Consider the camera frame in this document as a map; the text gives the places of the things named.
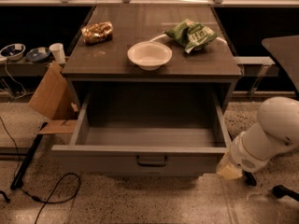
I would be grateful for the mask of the yellow-white gripper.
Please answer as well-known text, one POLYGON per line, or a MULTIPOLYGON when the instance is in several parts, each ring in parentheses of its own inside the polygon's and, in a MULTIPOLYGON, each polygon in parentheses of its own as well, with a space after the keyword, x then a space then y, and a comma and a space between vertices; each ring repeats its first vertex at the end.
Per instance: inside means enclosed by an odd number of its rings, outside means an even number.
POLYGON ((216 167, 216 174, 227 180, 238 179, 243 172, 254 173, 269 162, 252 156, 242 142, 242 136, 237 136, 229 146, 216 167))

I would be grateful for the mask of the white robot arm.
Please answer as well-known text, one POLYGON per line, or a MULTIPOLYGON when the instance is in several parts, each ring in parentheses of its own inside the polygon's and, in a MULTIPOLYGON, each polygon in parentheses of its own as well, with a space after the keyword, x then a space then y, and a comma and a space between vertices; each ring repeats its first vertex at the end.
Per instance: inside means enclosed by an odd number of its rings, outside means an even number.
POLYGON ((299 148, 299 102, 272 97, 261 103, 257 122, 235 137, 216 167, 225 179, 255 173, 279 154, 299 148))

